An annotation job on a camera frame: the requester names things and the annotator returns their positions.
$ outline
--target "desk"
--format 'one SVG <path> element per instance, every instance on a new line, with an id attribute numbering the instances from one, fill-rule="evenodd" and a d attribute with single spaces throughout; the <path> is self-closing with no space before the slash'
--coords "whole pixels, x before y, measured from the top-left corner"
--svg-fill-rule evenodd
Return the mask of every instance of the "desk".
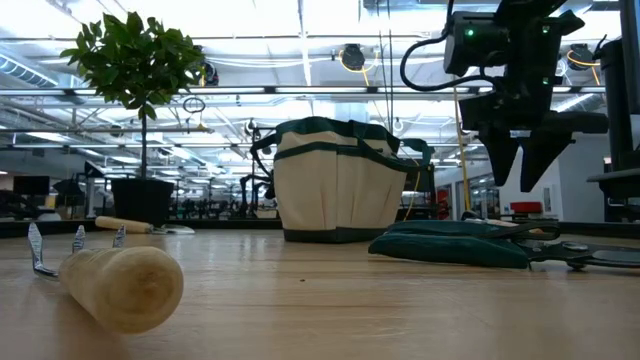
<path id="1" fill-rule="evenodd" d="M 87 248 L 110 247 L 113 233 L 87 236 Z M 45 236 L 49 267 L 72 237 Z M 59 284 L 36 278 L 25 238 L 0 240 L 0 357 L 640 358 L 640 271 L 415 263 L 368 255 L 367 244 L 284 243 L 279 230 L 129 235 L 126 244 L 166 250 L 185 276 L 173 316 L 137 336 L 102 330 Z"/>

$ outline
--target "ceiling beam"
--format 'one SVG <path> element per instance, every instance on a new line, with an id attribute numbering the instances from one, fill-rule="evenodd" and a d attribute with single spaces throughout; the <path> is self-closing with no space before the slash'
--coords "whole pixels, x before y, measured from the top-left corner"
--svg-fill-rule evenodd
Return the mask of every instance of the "ceiling beam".
<path id="1" fill-rule="evenodd" d="M 300 19 L 300 51 L 302 52 L 302 66 L 304 81 L 311 86 L 311 64 L 309 63 L 309 47 L 307 46 L 307 31 L 304 26 L 304 0 L 298 0 L 298 17 Z"/>

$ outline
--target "white wall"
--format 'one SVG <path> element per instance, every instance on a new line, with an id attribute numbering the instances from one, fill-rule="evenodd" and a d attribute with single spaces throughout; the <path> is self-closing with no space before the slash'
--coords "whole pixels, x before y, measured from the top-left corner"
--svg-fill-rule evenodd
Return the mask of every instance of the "white wall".
<path id="1" fill-rule="evenodd" d="M 520 191 L 520 174 L 522 173 L 522 148 L 518 149 L 516 158 L 513 160 L 513 166 L 509 173 L 507 182 L 500 188 L 500 206 L 502 214 L 512 213 L 510 204 L 512 202 L 540 202 L 543 204 L 543 216 L 562 218 L 562 197 L 560 188 L 560 170 L 558 160 L 555 160 L 547 171 L 542 175 L 538 183 L 533 187 L 531 192 L 525 193 Z M 551 194 L 551 211 L 544 211 L 544 188 L 550 189 Z"/>
<path id="2" fill-rule="evenodd" d="M 488 161 L 476 161 L 467 163 L 467 178 L 491 174 L 491 163 Z M 456 191 L 456 183 L 462 181 L 462 169 L 446 169 L 440 170 L 434 175 L 436 187 L 451 184 L 451 218 L 460 220 L 462 213 L 458 208 L 464 211 L 464 195 L 458 196 Z"/>
<path id="3" fill-rule="evenodd" d="M 587 178 L 604 172 L 609 152 L 606 135 L 583 135 L 558 157 L 564 221 L 604 222 L 604 195 Z"/>

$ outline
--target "black cable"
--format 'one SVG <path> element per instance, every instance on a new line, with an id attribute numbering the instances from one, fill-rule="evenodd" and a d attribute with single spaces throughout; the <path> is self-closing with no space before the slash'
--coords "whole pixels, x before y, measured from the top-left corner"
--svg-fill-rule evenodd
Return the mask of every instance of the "black cable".
<path id="1" fill-rule="evenodd" d="M 408 50 L 407 52 L 404 54 L 404 56 L 402 57 L 402 61 L 400 62 L 400 77 L 402 78 L 402 82 L 404 82 L 405 85 L 407 85 L 408 87 L 410 87 L 413 90 L 416 91 L 438 91 L 438 90 L 442 90 L 442 89 L 446 89 L 448 87 L 452 87 L 452 86 L 456 86 L 456 85 L 460 85 L 462 83 L 465 82 L 469 82 L 469 81 L 475 81 L 475 80 L 484 80 L 487 82 L 490 82 L 493 86 L 495 86 L 496 88 L 501 89 L 502 88 L 502 84 L 490 77 L 490 76 L 486 76 L 486 75 L 474 75 L 474 76 L 467 76 L 467 77 L 463 77 L 460 79 L 456 79 L 456 80 L 452 80 L 443 84 L 439 84 L 439 85 L 433 85 L 433 86 L 421 86 L 421 85 L 416 85 L 413 82 L 411 82 L 411 80 L 409 80 L 409 78 L 407 77 L 406 74 L 406 66 L 407 66 L 407 60 L 409 60 L 409 57 L 411 56 L 411 54 L 420 47 L 426 46 L 426 45 L 431 45 L 431 44 L 437 44 L 439 42 L 444 41 L 447 36 L 449 35 L 450 32 L 450 27 L 452 25 L 452 21 L 451 21 L 451 17 L 453 14 L 453 3 L 455 0 L 449 0 L 448 6 L 447 6 L 447 22 L 445 24 L 444 30 L 442 30 L 442 34 L 440 35 L 440 37 L 436 38 L 436 39 L 428 39 L 428 40 L 423 40 L 423 41 L 419 41 L 415 44 L 413 44 Z"/>
<path id="2" fill-rule="evenodd" d="M 391 5 L 389 4 L 389 0 L 387 0 L 387 17 L 389 18 L 389 61 L 391 62 L 389 65 L 391 72 L 391 128 L 389 132 L 393 134 L 393 36 L 391 35 Z"/>

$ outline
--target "red object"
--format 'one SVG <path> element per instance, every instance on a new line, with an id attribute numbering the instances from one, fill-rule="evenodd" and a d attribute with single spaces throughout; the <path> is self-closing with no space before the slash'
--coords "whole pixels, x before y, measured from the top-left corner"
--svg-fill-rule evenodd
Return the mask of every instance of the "red object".
<path id="1" fill-rule="evenodd" d="M 541 202 L 515 202 L 511 203 L 511 210 L 521 214 L 541 214 L 542 203 Z"/>

